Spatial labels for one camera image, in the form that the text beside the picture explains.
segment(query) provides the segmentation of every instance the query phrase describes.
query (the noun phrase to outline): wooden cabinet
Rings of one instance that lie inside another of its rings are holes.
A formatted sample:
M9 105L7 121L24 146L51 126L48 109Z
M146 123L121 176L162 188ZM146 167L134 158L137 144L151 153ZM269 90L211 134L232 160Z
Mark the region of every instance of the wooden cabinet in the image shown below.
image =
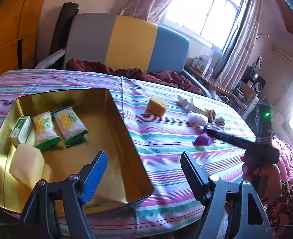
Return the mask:
M35 67L37 29L44 0L0 3L0 74Z

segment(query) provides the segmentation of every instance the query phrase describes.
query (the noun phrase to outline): brown bedding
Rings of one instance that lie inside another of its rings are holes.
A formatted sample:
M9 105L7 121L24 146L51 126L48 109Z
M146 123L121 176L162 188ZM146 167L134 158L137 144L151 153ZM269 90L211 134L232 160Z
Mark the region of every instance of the brown bedding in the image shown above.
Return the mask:
M184 91L192 92L198 95L204 95L202 90L193 85L190 80L186 79L183 75L174 71L161 71L158 73L147 72L144 73L140 69L128 68L113 70L111 67L106 66L99 62L86 62L78 59L70 59L66 64L67 70L81 71L81 72L99 72L114 76L124 76L129 79L140 81L147 81L157 84L162 84L170 87L175 87Z

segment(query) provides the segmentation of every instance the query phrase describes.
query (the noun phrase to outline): metal screw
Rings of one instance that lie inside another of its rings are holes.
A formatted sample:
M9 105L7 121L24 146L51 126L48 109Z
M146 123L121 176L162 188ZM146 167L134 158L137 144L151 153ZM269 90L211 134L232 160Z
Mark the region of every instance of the metal screw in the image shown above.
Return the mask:
M72 174L69 176L69 180L71 181L75 181L76 179L78 179L78 174Z
M211 179L212 181L217 182L217 181L219 180L219 177L218 177L218 175L216 175L216 174L212 174L212 175L210 176L210 179Z
M37 182L37 185L38 186L42 186L42 185L44 185L46 183L46 180L39 180L38 182Z

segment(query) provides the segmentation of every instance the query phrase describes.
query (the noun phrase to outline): yellow sponge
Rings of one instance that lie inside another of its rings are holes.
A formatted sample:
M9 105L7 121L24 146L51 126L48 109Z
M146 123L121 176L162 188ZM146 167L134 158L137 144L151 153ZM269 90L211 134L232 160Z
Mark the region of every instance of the yellow sponge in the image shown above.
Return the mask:
M162 117L166 112L167 105L160 97L152 95L149 103L147 104L146 110L153 112L155 115Z
M41 151L28 144L19 144L14 153L9 173L33 189L41 179L45 165Z

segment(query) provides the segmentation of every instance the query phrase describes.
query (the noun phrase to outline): gold tray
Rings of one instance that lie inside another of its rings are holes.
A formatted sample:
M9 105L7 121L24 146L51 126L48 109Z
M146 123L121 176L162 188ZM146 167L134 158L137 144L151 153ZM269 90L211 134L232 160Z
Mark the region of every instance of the gold tray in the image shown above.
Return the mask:
M18 117L29 115L33 118L42 112L71 104L89 133L76 145L66 147L62 140L42 150L45 159L42 178L48 182L63 181L69 175L78 173L99 150L103 150L108 155L108 167L93 199L84 206L86 214L126 204L136 205L136 202L153 193L152 184L109 91L63 90L20 97L9 110L0 128L0 207L21 213L31 193L9 173L16 150L9 135ZM26 143L35 145L35 126ZM64 216L62 201L56 203L58 215Z

